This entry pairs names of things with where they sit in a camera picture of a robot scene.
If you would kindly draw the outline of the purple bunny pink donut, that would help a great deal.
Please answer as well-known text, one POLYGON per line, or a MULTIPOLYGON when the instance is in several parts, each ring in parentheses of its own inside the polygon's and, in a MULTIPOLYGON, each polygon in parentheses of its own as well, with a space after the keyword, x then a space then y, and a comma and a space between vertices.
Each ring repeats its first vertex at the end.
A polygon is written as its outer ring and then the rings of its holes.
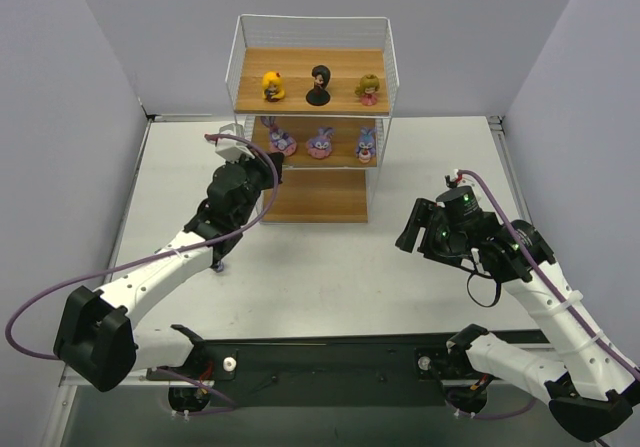
POLYGON ((275 116, 261 116, 261 123, 268 129, 269 150, 272 153, 282 153, 285 157, 292 156, 297 150, 296 140, 281 129, 275 116))
POLYGON ((316 160, 329 157, 333 151, 332 137, 334 129, 331 127, 321 127, 316 136, 306 142, 307 153, 316 160))

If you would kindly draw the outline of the yellow haired doll toy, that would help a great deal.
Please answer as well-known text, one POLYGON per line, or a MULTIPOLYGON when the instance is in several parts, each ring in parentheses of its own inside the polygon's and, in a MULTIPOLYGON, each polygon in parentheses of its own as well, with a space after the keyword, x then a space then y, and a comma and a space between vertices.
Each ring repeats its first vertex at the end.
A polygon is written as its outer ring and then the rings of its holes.
POLYGON ((266 72, 261 81, 262 97, 267 102, 278 102, 285 98, 283 78, 279 72, 266 72))

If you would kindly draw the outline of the black haired doll toy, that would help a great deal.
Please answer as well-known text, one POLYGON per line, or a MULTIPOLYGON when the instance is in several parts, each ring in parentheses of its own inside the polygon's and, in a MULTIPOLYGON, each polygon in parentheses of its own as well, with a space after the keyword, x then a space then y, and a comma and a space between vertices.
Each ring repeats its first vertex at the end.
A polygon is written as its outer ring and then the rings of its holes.
POLYGON ((331 71, 325 65, 317 65, 312 68, 313 87, 306 94, 306 101, 312 106, 324 106, 331 100, 327 91, 331 79, 331 71))

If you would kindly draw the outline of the small purple bunny toy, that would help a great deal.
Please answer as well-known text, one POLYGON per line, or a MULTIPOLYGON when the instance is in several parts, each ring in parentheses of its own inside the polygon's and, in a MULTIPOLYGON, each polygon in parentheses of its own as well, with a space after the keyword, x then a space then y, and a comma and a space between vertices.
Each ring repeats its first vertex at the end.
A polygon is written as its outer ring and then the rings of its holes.
POLYGON ((362 164, 370 163, 376 157, 376 130, 362 127, 358 137, 355 155, 362 164))

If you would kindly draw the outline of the blonde pink dress doll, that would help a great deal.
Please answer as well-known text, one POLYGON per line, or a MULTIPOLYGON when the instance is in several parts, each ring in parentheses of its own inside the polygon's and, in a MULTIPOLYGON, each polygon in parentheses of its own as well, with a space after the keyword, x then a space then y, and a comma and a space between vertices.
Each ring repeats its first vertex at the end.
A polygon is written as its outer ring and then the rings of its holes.
POLYGON ((360 78, 354 93, 364 106, 377 103, 377 93, 380 89, 380 79, 375 74, 367 74, 360 78))

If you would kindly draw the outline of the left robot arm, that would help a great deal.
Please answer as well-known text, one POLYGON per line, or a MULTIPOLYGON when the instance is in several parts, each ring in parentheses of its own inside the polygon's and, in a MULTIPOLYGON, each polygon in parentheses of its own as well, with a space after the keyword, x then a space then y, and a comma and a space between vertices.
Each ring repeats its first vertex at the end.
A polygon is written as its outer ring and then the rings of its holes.
POLYGON ((189 278, 220 267, 262 192, 281 183, 284 159, 281 153, 252 154, 224 163, 195 215, 156 259, 94 291, 75 289, 64 306, 55 356, 101 392, 135 370, 183 366, 200 337, 178 324, 157 333, 142 332, 138 325, 189 278))

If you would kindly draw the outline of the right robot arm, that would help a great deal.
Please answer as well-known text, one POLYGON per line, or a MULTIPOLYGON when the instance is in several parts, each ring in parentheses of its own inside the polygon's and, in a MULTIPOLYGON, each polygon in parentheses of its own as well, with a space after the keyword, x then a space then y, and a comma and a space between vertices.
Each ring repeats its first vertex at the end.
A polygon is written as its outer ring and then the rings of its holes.
POLYGON ((582 442, 617 430, 639 403, 639 368, 604 334, 565 279, 553 250, 524 220, 501 222, 480 208, 470 186, 451 188, 431 201, 415 201, 395 243, 404 252, 494 281, 536 323, 554 349, 541 357, 471 324, 446 343, 449 367, 482 380, 450 389, 451 403, 473 414, 498 378, 547 405, 556 422, 582 442))

